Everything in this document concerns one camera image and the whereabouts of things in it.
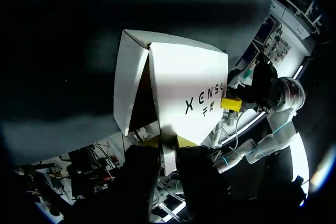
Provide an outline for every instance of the cable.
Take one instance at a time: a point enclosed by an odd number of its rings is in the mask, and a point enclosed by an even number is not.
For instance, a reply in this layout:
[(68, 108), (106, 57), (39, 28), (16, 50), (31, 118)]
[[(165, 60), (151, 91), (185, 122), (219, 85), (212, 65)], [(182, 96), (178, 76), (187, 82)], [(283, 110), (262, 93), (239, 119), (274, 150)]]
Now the cable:
[(134, 131), (134, 133), (135, 133), (135, 135), (136, 135), (138, 141), (139, 141), (140, 143), (143, 143), (143, 140), (141, 139), (141, 137), (140, 137), (140, 135), (138, 134), (138, 132), (137, 132), (137, 131)]
[(237, 134), (237, 129), (238, 129), (238, 123), (239, 123), (239, 120), (241, 118), (242, 115), (244, 115), (244, 113), (246, 112), (247, 110), (245, 110), (239, 117), (238, 117), (238, 120), (237, 120), (237, 123), (236, 123), (236, 146), (234, 147), (234, 149), (236, 149), (238, 147), (238, 134)]
[[(99, 159), (99, 156), (98, 156), (98, 154), (93, 150), (93, 149), (91, 149), (91, 152), (94, 154), (93, 155), (93, 157), (95, 158), (95, 160), (96, 160), (96, 162), (97, 162), (97, 164), (99, 165), (99, 166), (101, 166), (100, 165), (100, 163), (98, 162), (98, 159)], [(113, 179), (113, 177), (112, 177), (112, 175), (111, 175), (111, 173), (106, 169), (106, 167), (105, 167), (105, 170), (106, 170), (106, 172), (108, 173), (108, 175), (111, 177), (111, 179)]]
[(114, 165), (112, 164), (112, 160), (110, 159), (110, 157), (107, 155), (107, 153), (103, 150), (103, 148), (102, 147), (100, 147), (100, 145), (98, 144), (98, 142), (96, 142), (97, 143), (97, 145), (98, 146), (96, 146), (101, 152), (103, 152), (103, 154), (105, 155), (105, 157), (108, 159), (108, 161), (109, 161), (109, 163), (110, 163), (110, 166), (112, 167), (112, 168), (115, 168), (114, 167)]
[(109, 141), (107, 140), (106, 143), (107, 143), (107, 155), (109, 155), (109, 148), (110, 148)]
[(125, 144), (124, 144), (124, 134), (121, 133), (121, 137), (122, 137), (122, 146), (124, 147), (124, 153), (125, 153), (126, 151), (125, 151)]

